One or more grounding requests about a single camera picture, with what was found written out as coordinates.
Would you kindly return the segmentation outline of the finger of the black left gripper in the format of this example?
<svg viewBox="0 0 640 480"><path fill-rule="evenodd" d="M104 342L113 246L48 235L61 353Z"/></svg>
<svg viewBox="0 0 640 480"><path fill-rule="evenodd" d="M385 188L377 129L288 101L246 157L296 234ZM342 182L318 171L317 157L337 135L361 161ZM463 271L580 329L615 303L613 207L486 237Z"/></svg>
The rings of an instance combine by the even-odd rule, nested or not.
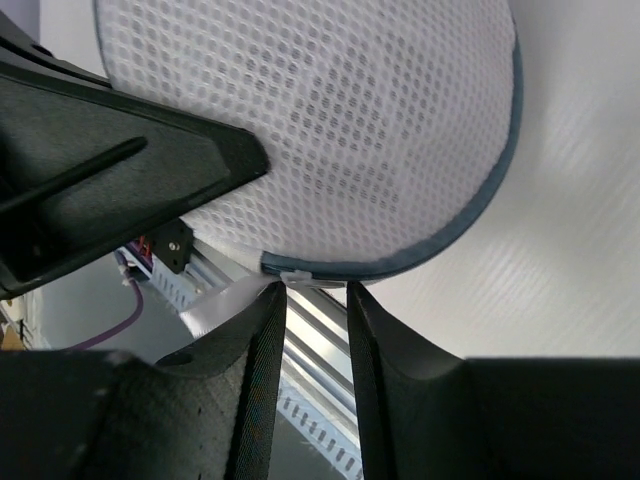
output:
<svg viewBox="0 0 640 480"><path fill-rule="evenodd" d="M240 128L1 66L1 295L9 299L265 175Z"/></svg>

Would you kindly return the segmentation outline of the white mesh laundry bag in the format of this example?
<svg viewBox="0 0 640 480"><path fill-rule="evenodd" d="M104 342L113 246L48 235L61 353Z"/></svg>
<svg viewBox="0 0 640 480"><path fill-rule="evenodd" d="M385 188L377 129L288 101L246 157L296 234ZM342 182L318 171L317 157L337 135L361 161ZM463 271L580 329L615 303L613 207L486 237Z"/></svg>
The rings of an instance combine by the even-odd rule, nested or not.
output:
<svg viewBox="0 0 640 480"><path fill-rule="evenodd" d="M253 133L261 178L189 212L195 236L293 287L427 262L488 207L518 141L505 1L98 1L119 92Z"/></svg>

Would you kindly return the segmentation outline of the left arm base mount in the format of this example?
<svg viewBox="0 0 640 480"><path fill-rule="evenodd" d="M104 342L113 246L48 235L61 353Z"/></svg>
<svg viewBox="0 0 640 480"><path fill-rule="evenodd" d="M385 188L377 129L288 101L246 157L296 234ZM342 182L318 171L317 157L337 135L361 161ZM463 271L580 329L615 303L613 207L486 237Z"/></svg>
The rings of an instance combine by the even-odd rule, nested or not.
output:
<svg viewBox="0 0 640 480"><path fill-rule="evenodd" d="M181 219L174 219L148 234L152 255L173 273L184 271L193 248L193 230Z"/></svg>

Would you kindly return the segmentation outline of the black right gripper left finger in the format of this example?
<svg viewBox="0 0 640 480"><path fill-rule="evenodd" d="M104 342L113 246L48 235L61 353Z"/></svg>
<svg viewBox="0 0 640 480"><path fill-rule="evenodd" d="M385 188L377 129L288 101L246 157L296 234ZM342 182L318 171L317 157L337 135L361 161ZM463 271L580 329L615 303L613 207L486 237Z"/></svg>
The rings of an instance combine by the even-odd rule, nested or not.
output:
<svg viewBox="0 0 640 480"><path fill-rule="evenodd" d="M5 479L264 479L286 289L156 364L123 351L1 355Z"/></svg>

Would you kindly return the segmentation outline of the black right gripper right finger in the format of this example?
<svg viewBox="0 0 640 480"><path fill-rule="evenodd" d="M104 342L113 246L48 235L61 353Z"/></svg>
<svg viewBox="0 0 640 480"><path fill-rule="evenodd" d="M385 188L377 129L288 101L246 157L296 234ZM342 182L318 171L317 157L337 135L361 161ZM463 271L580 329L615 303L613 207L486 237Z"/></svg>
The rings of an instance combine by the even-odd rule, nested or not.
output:
<svg viewBox="0 0 640 480"><path fill-rule="evenodd" d="M635 358L459 358L358 283L347 321L367 479L635 479Z"/></svg>

